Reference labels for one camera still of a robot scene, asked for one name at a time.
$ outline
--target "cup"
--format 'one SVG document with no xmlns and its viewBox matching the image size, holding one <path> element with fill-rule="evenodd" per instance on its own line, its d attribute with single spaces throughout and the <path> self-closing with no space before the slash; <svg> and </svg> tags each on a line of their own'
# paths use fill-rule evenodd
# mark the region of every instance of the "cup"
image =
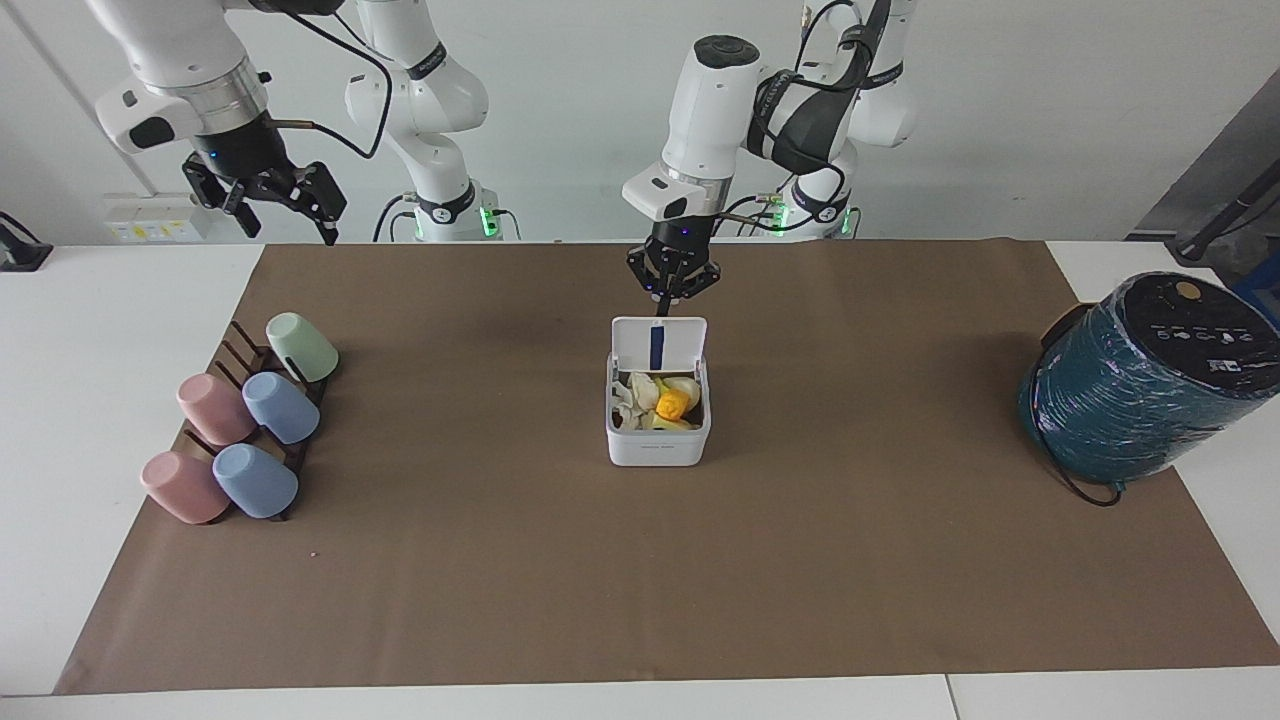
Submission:
<svg viewBox="0 0 1280 720">
<path fill-rule="evenodd" d="M 253 375 L 244 382 L 242 395 L 253 419 L 284 445 L 302 442 L 320 424 L 315 404 L 275 373 Z"/>
<path fill-rule="evenodd" d="M 214 459 L 214 478 L 250 518 L 271 518 L 298 496 L 298 477 L 270 452 L 238 443 Z"/>
<path fill-rule="evenodd" d="M 209 460 L 168 451 L 142 466 L 142 487 L 160 507 L 191 525 L 207 523 L 223 514 L 227 497 Z"/>
<path fill-rule="evenodd" d="M 196 432 L 214 445 L 239 442 L 257 429 L 239 391 L 209 373 L 192 375 L 178 386 L 178 405 Z"/>
<path fill-rule="evenodd" d="M 338 350 L 297 313 L 280 313 L 271 318 L 266 323 L 266 340 L 296 380 L 323 380 L 338 366 Z M 289 360 L 306 377 L 300 378 Z"/>
</svg>

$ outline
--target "teal cylinder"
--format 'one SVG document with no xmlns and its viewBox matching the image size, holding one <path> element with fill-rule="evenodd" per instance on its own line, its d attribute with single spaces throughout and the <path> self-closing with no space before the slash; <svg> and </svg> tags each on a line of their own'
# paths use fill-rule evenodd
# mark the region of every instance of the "teal cylinder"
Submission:
<svg viewBox="0 0 1280 720">
<path fill-rule="evenodd" d="M 1062 468 L 1123 486 L 1280 392 L 1280 336 L 1243 300 L 1198 278 L 1125 281 L 1023 378 L 1021 421 Z"/>
</svg>

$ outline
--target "black wire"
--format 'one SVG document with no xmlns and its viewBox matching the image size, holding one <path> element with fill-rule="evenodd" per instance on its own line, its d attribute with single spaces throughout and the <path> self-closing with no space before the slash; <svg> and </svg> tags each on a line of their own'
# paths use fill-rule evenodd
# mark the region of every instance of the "black wire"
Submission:
<svg viewBox="0 0 1280 720">
<path fill-rule="evenodd" d="M 719 214 L 721 215 L 730 214 L 733 210 L 737 210 L 739 208 L 741 208 L 742 205 L 746 205 L 748 202 L 751 202 L 753 200 L 755 200 L 756 202 L 762 202 L 760 200 L 756 200 L 756 197 L 758 196 L 755 196 L 755 195 L 745 195 L 742 197 L 739 197 L 728 208 L 726 208 L 724 210 L 722 210 Z M 723 224 L 724 224 L 724 218 L 723 217 L 716 218 L 716 224 L 712 225 L 712 234 L 714 236 L 716 233 L 718 233 L 719 229 L 721 229 L 721 225 L 723 225 Z M 739 228 L 737 232 L 739 232 L 739 234 L 741 234 L 742 228 Z"/>
<path fill-rule="evenodd" d="M 361 45 L 361 47 L 364 47 L 365 50 L 369 50 L 370 53 L 372 53 L 374 55 L 378 55 L 379 58 L 381 58 L 383 60 L 387 60 L 388 63 L 394 63 L 396 61 L 394 58 L 388 58 L 387 55 L 379 53 L 376 47 L 374 47 L 372 45 L 370 45 L 367 40 L 365 40 L 364 37 L 361 37 L 361 35 L 358 32 L 356 32 L 356 29 L 352 28 L 351 24 L 348 24 L 347 20 L 344 20 L 342 18 L 342 15 L 338 14 L 337 10 L 333 12 L 333 17 L 334 17 L 334 19 L 338 20 L 338 24 L 340 24 L 343 27 L 343 29 L 347 31 L 347 35 L 349 35 L 356 42 L 358 42 Z"/>
<path fill-rule="evenodd" d="M 763 217 L 765 217 L 768 214 L 769 214 L 768 210 L 760 210 L 759 213 L 753 213 L 753 214 L 748 215 L 748 219 L 749 220 L 759 220 L 760 218 L 763 218 Z M 731 220 L 731 222 L 737 223 L 737 232 L 733 233 L 733 237 L 742 237 L 742 231 L 745 231 L 746 228 L 750 227 L 749 224 L 744 223 L 742 220 Z M 754 233 L 755 229 L 756 228 L 753 227 L 751 228 L 751 233 Z"/>
<path fill-rule="evenodd" d="M 760 117 L 756 115 L 755 113 L 751 113 L 751 122 L 755 123 L 755 126 L 758 128 L 760 128 L 760 132 L 763 132 L 765 137 L 768 137 L 769 140 L 772 140 L 774 145 L 777 145 L 781 141 L 778 138 L 777 133 L 774 133 L 773 131 L 771 131 L 769 127 L 767 124 L 764 124 L 764 120 L 762 120 Z M 836 199 L 840 197 L 840 193 L 844 192 L 844 190 L 845 190 L 845 182 L 849 179 L 845 176 L 845 170 L 841 170 L 836 165 L 831 164 L 831 160 L 826 160 L 826 159 L 819 158 L 817 155 L 812 155 L 812 154 L 809 154 L 809 152 L 806 152 L 806 151 L 796 147 L 795 143 L 791 142 L 790 140 L 787 141 L 787 145 L 791 146 L 791 151 L 795 152 L 796 155 L 800 155 L 801 158 L 804 158 L 805 160 L 809 160 L 810 163 L 817 163 L 819 165 L 822 165 L 823 169 L 829 169 L 833 173 L 836 173 L 837 176 L 840 176 L 840 182 L 836 183 L 836 190 L 832 191 L 831 197 L 827 199 L 827 202 L 824 202 L 824 205 L 831 205 L 832 202 L 835 202 Z M 815 214 L 809 213 L 808 218 L 800 220 L 799 223 L 796 223 L 794 225 L 787 225 L 787 227 L 782 227 L 782 228 L 772 228 L 772 227 L 768 227 L 768 225 L 762 225 L 759 223 L 755 223 L 755 227 L 758 227 L 760 229 L 765 229 L 765 231 L 772 231 L 772 232 L 791 232 L 794 229 L 803 228 L 804 225 L 812 223 L 818 217 Z"/>
<path fill-rule="evenodd" d="M 854 223 L 854 232 L 849 236 L 849 240 L 858 240 L 858 228 L 863 227 L 863 209 L 850 208 L 850 213 L 858 213 L 858 222 Z"/>
<path fill-rule="evenodd" d="M 1252 217 L 1252 218 L 1249 218 L 1248 220 L 1244 220 L 1243 223 L 1240 223 L 1240 224 L 1238 224 L 1238 225 L 1235 225 L 1235 227 L 1231 227 L 1231 228 L 1226 228 L 1225 231 L 1222 231 L 1222 232 L 1220 232 L 1220 233 L 1215 234 L 1215 236 L 1213 236 L 1213 240 L 1217 240 L 1217 238 L 1220 238 L 1220 237 L 1225 237 L 1225 236 L 1229 236 L 1229 234 L 1231 234 L 1233 232 L 1236 232 L 1236 231 L 1242 231 L 1242 229 L 1244 229 L 1244 228 L 1247 228 L 1247 227 L 1252 225 L 1253 223 L 1258 222 L 1258 220 L 1260 220 L 1260 219 L 1261 219 L 1262 217 L 1265 217 L 1265 215 L 1266 215 L 1267 213 L 1270 213 L 1270 211 L 1271 211 L 1271 210 L 1272 210 L 1272 209 L 1274 209 L 1274 208 L 1276 206 L 1276 202 L 1280 202 L 1280 195 L 1276 195 L 1275 197 L 1272 197 L 1272 199 L 1271 199 L 1271 202 L 1268 202 L 1268 204 L 1267 204 L 1267 206 L 1266 206 L 1266 208 L 1263 208 L 1263 209 L 1262 209 L 1262 210 L 1261 210 L 1261 211 L 1260 211 L 1260 213 L 1258 213 L 1257 215 L 1253 215 L 1253 217 Z"/>
<path fill-rule="evenodd" d="M 36 237 L 36 233 L 28 231 L 27 225 L 19 223 L 18 219 L 14 218 L 13 215 L 10 215 L 9 213 L 5 213 L 4 210 L 0 210 L 0 220 L 4 220 L 6 223 L 9 223 L 10 225 L 18 228 L 19 231 L 22 231 L 23 234 L 26 234 L 27 237 L 29 237 L 37 245 L 44 245 L 42 242 L 40 242 L 40 238 Z"/>
<path fill-rule="evenodd" d="M 511 210 L 498 209 L 493 211 L 494 215 L 511 215 L 511 224 L 516 225 L 516 240 L 524 241 L 525 236 L 520 232 L 520 218 L 516 217 Z"/>
<path fill-rule="evenodd" d="M 357 58 L 362 58 L 369 64 L 371 64 L 375 68 L 378 68 L 378 70 L 380 73 L 383 73 L 383 79 L 387 82 L 387 99 L 383 101 L 383 117 L 378 120 L 378 132 L 374 133 L 374 143 L 369 147 L 367 151 L 361 150 L 358 146 L 356 146 L 355 142 L 347 140 L 340 133 L 338 133 L 338 132 L 335 132 L 333 129 L 329 129 L 326 127 L 321 126 L 320 123 L 311 123 L 311 128 L 308 128 L 308 129 L 320 131 L 324 135 L 328 135 L 329 137 L 332 137 L 332 138 L 342 142 L 343 145 L 346 145 L 347 147 L 349 147 L 356 155 L 360 155 L 361 158 L 364 158 L 366 160 L 371 159 L 378 152 L 379 145 L 381 145 L 381 142 L 383 142 L 383 132 L 387 129 L 387 117 L 392 111 L 392 85 L 393 85 L 393 82 L 392 82 L 392 73 L 387 69 L 385 65 L 383 65 L 381 63 L 379 63 L 378 59 L 374 58 L 372 55 L 370 55 L 369 53 L 365 53 L 364 50 L 356 47 L 355 45 L 344 42 L 340 37 L 337 37 L 337 36 L 332 35 L 330 32 L 325 31 L 324 28 L 321 28 L 321 27 L 311 23 L 306 18 L 303 18 L 303 17 L 296 14 L 296 13 L 284 12 L 284 14 L 288 15 L 289 19 L 292 19 L 293 22 L 301 24 L 302 27 L 305 27 L 305 28 L 310 29 L 311 32 L 319 35 L 320 37 L 328 40 L 329 42 L 333 42 L 334 45 L 342 47 L 343 50 L 351 53 L 352 55 L 356 55 Z"/>
<path fill-rule="evenodd" d="M 756 213 L 756 214 L 751 215 L 751 219 L 753 220 L 760 220 L 760 219 L 763 219 L 768 214 L 769 214 L 768 210 L 763 210 L 760 213 Z M 751 227 L 751 232 L 746 233 L 746 237 L 755 237 L 755 231 L 758 231 L 758 229 L 760 229 L 759 225 L 753 225 Z"/>
<path fill-rule="evenodd" d="M 1080 486 L 1076 484 L 1074 479 L 1071 479 L 1071 474 L 1066 471 L 1066 468 L 1062 466 L 1062 461 L 1057 459 L 1057 455 L 1053 452 L 1053 448 L 1050 447 L 1050 445 L 1048 445 L 1048 438 L 1044 437 L 1044 429 L 1041 428 L 1041 425 L 1039 425 L 1039 414 L 1038 414 L 1038 410 L 1039 410 L 1039 374 L 1041 374 L 1041 369 L 1044 366 L 1044 356 L 1048 355 L 1050 347 L 1044 347 L 1044 348 L 1041 350 L 1039 357 L 1036 359 L 1036 365 L 1032 368 L 1032 378 L 1030 378 L 1030 383 L 1032 383 L 1030 402 L 1032 402 L 1032 406 L 1030 406 L 1030 413 L 1032 413 L 1032 427 L 1036 428 L 1036 437 L 1039 438 L 1041 447 L 1044 448 L 1044 454 L 1048 455 L 1050 461 L 1053 464 L 1053 469 L 1057 470 L 1057 474 L 1061 478 L 1062 484 L 1065 484 L 1068 487 L 1068 489 L 1070 489 L 1073 493 L 1075 493 L 1079 498 L 1084 500 L 1089 505 L 1094 505 L 1097 507 L 1111 507 L 1111 506 L 1116 505 L 1117 502 L 1120 502 L 1120 497 L 1124 496 L 1124 486 L 1121 486 L 1119 483 L 1111 483 L 1111 492 L 1115 493 L 1115 495 L 1112 495 L 1107 500 L 1098 500 L 1098 498 L 1096 498 L 1096 497 L 1085 493 L 1083 489 L 1080 489 Z"/>
<path fill-rule="evenodd" d="M 401 218 L 412 218 L 412 217 L 413 217 L 413 213 L 406 211 L 406 213 L 398 213 L 394 218 L 392 218 L 392 227 L 389 228 L 390 229 L 390 236 L 392 236 L 392 242 L 396 242 L 396 220 L 398 220 Z"/>
<path fill-rule="evenodd" d="M 792 70 L 800 72 L 800 61 L 804 59 L 805 49 L 809 47 L 809 36 L 813 35 L 813 28 L 818 27 L 818 20 L 820 20 L 823 15 L 838 8 L 840 5 L 845 5 L 849 8 L 854 6 L 851 0 L 831 0 L 831 3 L 823 5 L 822 9 L 818 10 L 817 14 L 814 14 L 813 19 L 809 20 L 809 27 L 804 28 L 804 32 L 800 33 L 800 50 L 796 53 L 796 64 L 791 67 Z"/>
<path fill-rule="evenodd" d="M 387 201 L 387 206 L 383 208 L 383 213 L 378 215 L 378 224 L 374 225 L 374 242 L 378 242 L 378 236 L 383 234 L 383 223 L 387 222 L 387 215 L 392 213 L 392 208 L 394 208 L 397 202 L 403 202 L 403 201 L 404 201 L 403 192 L 398 193 L 396 197 L 392 197 L 390 200 Z"/>
</svg>

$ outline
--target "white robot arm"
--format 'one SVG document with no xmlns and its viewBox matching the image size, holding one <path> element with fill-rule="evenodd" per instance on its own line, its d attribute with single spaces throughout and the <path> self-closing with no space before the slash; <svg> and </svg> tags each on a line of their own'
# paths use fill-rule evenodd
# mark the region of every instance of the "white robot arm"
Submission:
<svg viewBox="0 0 1280 720">
<path fill-rule="evenodd" d="M 206 208 L 234 215 L 255 237 L 261 224 L 244 201 L 278 202 L 311 219 L 325 243 L 333 245 L 347 201 L 323 163 L 298 168 L 289 160 L 266 109 L 262 83 L 270 78 L 253 69 L 224 13 L 329 14 L 342 0 L 87 3 L 133 70 L 97 102 L 99 120 L 116 146 L 141 152 L 189 140 L 196 151 L 183 173 Z"/>
<path fill-rule="evenodd" d="M 796 176 L 781 196 L 769 196 L 781 209 L 778 220 L 790 217 L 790 224 L 749 222 L 776 234 L 801 227 L 814 234 L 833 231 L 856 163 L 849 137 L 893 145 L 914 124 L 910 96 L 884 91 L 900 82 L 901 51 L 918 1 L 829 4 L 828 12 L 844 10 L 829 18 L 838 49 L 829 65 L 806 68 L 814 77 L 765 68 L 755 46 L 737 37 L 710 36 L 694 45 L 676 86 L 662 159 L 622 188 L 623 197 L 654 220 L 653 233 L 628 252 L 627 264 L 658 302 L 659 315 L 719 279 L 708 243 L 726 217 L 739 146 Z M 860 94 L 869 101 L 879 94 L 897 109 L 864 111 L 855 122 Z"/>
<path fill-rule="evenodd" d="M 819 169 L 813 173 L 790 178 L 780 190 L 777 202 L 767 213 L 776 228 L 787 228 L 796 220 L 805 222 L 788 231 L 773 231 L 778 236 L 829 237 L 845 229 L 849 218 L 849 199 L 852 190 L 854 173 L 858 169 L 858 149 L 850 140 L 865 145 L 897 147 L 906 142 L 919 117 L 915 95 L 904 77 L 904 54 L 906 32 L 911 27 L 911 15 L 919 0 L 893 0 L 888 8 L 888 20 L 884 26 L 879 46 L 867 79 L 859 87 L 854 100 L 852 113 L 842 123 L 842 133 L 847 135 L 837 155 L 831 163 L 840 173 Z M 870 18 L 870 0 L 860 0 L 852 5 L 832 8 L 827 22 L 840 37 L 849 28 Z M 835 72 L 832 64 L 803 64 L 801 69 L 817 76 L 815 79 L 831 82 Z"/>
<path fill-rule="evenodd" d="M 356 6 L 371 49 L 397 65 L 385 132 L 413 182 L 419 237 L 502 240 L 498 196 L 467 174 L 462 151 L 442 135 L 484 123 L 484 85 L 448 56 L 420 0 L 357 0 Z M 347 111 L 356 124 L 378 127 L 383 82 L 357 76 L 347 85 Z"/>
</svg>

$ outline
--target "mint green cup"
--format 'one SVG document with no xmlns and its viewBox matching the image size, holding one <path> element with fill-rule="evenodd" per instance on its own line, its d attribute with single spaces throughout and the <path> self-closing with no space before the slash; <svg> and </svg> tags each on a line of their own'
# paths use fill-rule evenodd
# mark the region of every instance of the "mint green cup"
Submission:
<svg viewBox="0 0 1280 720">
<path fill-rule="evenodd" d="M 323 380 L 338 368 L 338 350 L 297 313 L 280 313 L 271 318 L 266 323 L 266 340 L 296 380 Z M 298 377 L 293 365 L 297 365 L 303 377 Z"/>
</svg>

